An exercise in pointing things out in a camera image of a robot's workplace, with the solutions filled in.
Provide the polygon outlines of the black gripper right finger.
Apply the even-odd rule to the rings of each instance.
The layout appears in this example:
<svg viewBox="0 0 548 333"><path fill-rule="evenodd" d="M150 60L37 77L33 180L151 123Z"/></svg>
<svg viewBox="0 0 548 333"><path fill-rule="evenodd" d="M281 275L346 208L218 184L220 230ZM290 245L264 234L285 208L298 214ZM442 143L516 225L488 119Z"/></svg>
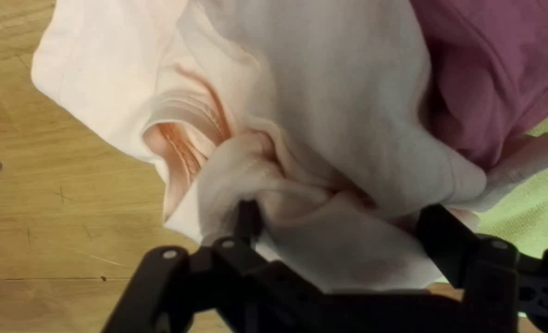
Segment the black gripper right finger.
<svg viewBox="0 0 548 333"><path fill-rule="evenodd" d="M420 212L414 236L462 290L466 310L483 317L485 333L518 333L520 312L548 333L548 249L529 256L500 236L474 232L442 205Z"/></svg>

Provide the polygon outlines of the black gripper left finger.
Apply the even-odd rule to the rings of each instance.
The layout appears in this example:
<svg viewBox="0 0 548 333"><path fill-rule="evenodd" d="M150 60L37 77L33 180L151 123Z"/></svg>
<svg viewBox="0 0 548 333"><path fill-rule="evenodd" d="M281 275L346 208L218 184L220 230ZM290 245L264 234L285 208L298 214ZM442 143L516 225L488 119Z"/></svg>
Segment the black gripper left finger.
<svg viewBox="0 0 548 333"><path fill-rule="evenodd" d="M240 201L233 229L188 253L150 249L101 333L187 333L194 316L216 310L233 333L370 333L353 303L325 295L281 260L255 249L263 216Z"/></svg>

